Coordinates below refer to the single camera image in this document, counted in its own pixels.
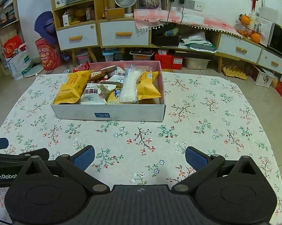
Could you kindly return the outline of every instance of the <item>yellow snack package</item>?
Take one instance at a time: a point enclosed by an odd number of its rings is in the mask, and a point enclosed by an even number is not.
[[[110,95],[108,96],[108,99],[106,100],[107,104],[115,105],[115,104],[122,104],[121,102],[117,102],[117,98],[120,95],[121,90],[116,89]]]
[[[86,87],[92,71],[78,71],[68,74],[67,81],[62,84],[57,94],[54,105],[77,103]]]
[[[154,86],[154,81],[156,80],[159,72],[144,72],[139,78],[138,84],[138,100],[142,99],[153,99],[162,97],[161,93]]]

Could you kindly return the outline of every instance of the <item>white drawer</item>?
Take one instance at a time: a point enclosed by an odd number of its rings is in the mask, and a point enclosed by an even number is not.
[[[218,52],[229,54],[238,58],[243,58],[245,60],[256,63],[258,61],[261,48],[244,40],[239,40],[235,37],[222,34]]]
[[[258,64],[282,74],[282,58],[262,50]]]
[[[102,46],[148,46],[149,31],[139,31],[134,21],[100,23]],[[116,33],[129,33],[119,36]]]
[[[96,24],[81,25],[56,33],[61,50],[98,45]]]

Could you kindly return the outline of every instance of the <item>tiled floor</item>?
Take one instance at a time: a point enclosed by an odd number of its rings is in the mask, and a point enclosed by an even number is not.
[[[53,73],[62,73],[66,69],[71,69],[71,64],[62,65]],[[256,86],[251,79],[240,80],[236,78],[225,77],[216,72],[216,64],[209,64],[206,70],[175,70],[180,73],[202,74],[209,76],[218,76],[236,83],[258,116],[265,133],[271,143],[277,164],[280,167],[282,175],[282,98],[272,87],[269,89]],[[5,77],[0,80],[0,126],[6,116],[20,96],[28,89],[35,80],[35,77],[23,78],[14,81],[11,77]]]

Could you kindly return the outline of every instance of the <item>fruit bowl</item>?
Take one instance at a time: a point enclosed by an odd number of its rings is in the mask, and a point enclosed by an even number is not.
[[[238,32],[238,34],[244,36],[245,38],[248,38],[248,29],[246,26],[242,25],[242,24],[235,24],[234,26],[235,30]]]

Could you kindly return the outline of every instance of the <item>plastic storage box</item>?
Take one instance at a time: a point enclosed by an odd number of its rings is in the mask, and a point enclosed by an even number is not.
[[[208,63],[211,60],[200,58],[185,58],[184,65],[188,69],[207,69]]]
[[[105,57],[106,62],[114,61],[114,53],[120,53],[120,50],[102,50],[102,55]]]
[[[79,52],[75,55],[76,55],[76,58],[79,61],[79,64],[85,64],[86,62],[89,62],[89,63],[93,62],[88,51]]]
[[[134,61],[151,61],[151,57],[153,56],[154,52],[151,55],[142,54],[142,53],[134,53],[133,51],[130,52]]]
[[[257,86],[264,86],[269,88],[272,80],[275,78],[273,73],[262,68],[257,67],[251,63],[247,63],[245,67],[246,73]]]

